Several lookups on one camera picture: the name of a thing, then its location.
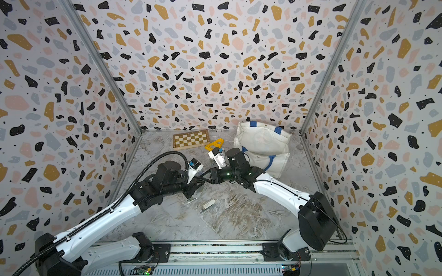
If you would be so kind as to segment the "clear compass case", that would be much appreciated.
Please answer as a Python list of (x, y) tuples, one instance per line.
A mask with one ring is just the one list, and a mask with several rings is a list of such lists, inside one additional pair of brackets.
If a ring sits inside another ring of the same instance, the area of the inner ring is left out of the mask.
[(204, 203), (200, 208), (200, 213), (205, 213), (209, 210), (214, 209), (218, 204), (218, 200), (212, 199)]

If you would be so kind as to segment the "white canvas bag blue handles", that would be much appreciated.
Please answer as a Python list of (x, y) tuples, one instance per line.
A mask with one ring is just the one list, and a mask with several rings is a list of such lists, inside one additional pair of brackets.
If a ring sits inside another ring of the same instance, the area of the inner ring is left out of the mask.
[(280, 178), (290, 157), (290, 140), (279, 126), (249, 121), (238, 125), (234, 146), (247, 155), (251, 166)]

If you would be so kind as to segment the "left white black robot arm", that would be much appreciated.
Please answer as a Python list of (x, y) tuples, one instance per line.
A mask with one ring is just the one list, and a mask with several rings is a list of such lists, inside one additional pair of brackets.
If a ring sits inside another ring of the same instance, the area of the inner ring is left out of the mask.
[(98, 214), (56, 236), (46, 233), (39, 237), (35, 246), (39, 275), (84, 276), (117, 262), (158, 261), (159, 253), (143, 232), (104, 246), (95, 246), (95, 242), (127, 220), (161, 204), (165, 196), (184, 193), (191, 198), (203, 184), (195, 177), (202, 169), (203, 165), (195, 159), (185, 170), (173, 161), (161, 163), (156, 173), (135, 184), (126, 196)]

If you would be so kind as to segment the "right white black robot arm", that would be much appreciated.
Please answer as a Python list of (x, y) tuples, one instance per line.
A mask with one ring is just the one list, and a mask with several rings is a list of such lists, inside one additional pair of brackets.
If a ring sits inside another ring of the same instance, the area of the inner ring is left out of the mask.
[(307, 247), (322, 251), (332, 241), (340, 226), (324, 194), (301, 192), (282, 183), (264, 169), (252, 166), (239, 148), (225, 152), (216, 147), (208, 156), (216, 167), (200, 176), (204, 181), (213, 185), (238, 184), (274, 200), (298, 218), (299, 228), (287, 231), (277, 243), (281, 258), (290, 260), (297, 251)]

